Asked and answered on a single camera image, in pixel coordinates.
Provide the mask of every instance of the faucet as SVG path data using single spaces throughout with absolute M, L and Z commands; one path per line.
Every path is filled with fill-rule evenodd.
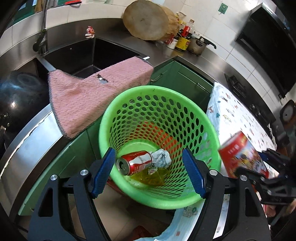
M 44 0 L 42 6 L 42 22 L 41 32 L 35 44 L 33 44 L 33 50 L 39 52 L 40 55 L 44 55 L 48 52 L 47 42 L 47 28 L 46 28 L 46 15 L 49 8 L 50 0 Z

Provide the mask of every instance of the silver screw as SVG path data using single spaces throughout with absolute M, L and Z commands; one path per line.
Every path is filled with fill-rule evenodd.
M 218 174 L 218 172 L 216 170 L 210 170 L 210 174 L 212 176 L 216 176 Z
M 247 178 L 245 175 L 241 175 L 241 176 L 240 176 L 240 179 L 241 179 L 242 181 L 246 181 L 246 180 L 248 180 L 248 178 Z
M 87 175 L 89 173 L 89 171 L 88 170 L 82 170 L 81 172 L 80 172 L 80 175 L 81 176 L 85 176 L 85 175 Z
M 57 175 L 53 174 L 53 175 L 50 177 L 50 179 L 51 179 L 52 181 L 56 180 L 56 179 L 57 179 Z

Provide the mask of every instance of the basket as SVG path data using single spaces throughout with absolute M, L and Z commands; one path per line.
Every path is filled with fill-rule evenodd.
M 115 165 L 111 171 L 112 180 L 125 194 L 150 207 L 177 209 L 201 199 L 182 162 L 182 150 L 187 146 L 210 169 L 220 170 L 220 144 L 210 120 L 190 99 L 167 88 L 147 85 L 126 90 L 111 102 L 101 121 L 102 156 L 109 147 L 116 150 L 117 157 L 160 148 L 170 153 L 172 164 L 165 186 L 139 183 L 123 176 Z

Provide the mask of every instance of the towel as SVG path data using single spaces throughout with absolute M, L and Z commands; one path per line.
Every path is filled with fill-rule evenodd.
M 85 79 L 61 70 L 49 73 L 49 97 L 62 134 L 74 138 L 96 121 L 111 101 L 127 89 L 146 85 L 153 67 L 132 57 Z

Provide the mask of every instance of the floor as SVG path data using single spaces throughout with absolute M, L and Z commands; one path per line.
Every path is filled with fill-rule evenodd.
M 78 236 L 85 238 L 75 204 L 71 199 L 69 203 L 75 232 Z M 123 241 L 137 226 L 143 226 L 154 237 L 158 236 L 168 227 L 173 218 L 172 212 L 143 206 L 119 194 L 108 185 L 94 200 L 94 204 L 113 241 Z M 28 229 L 29 222 L 30 216 L 23 216 L 19 225 Z

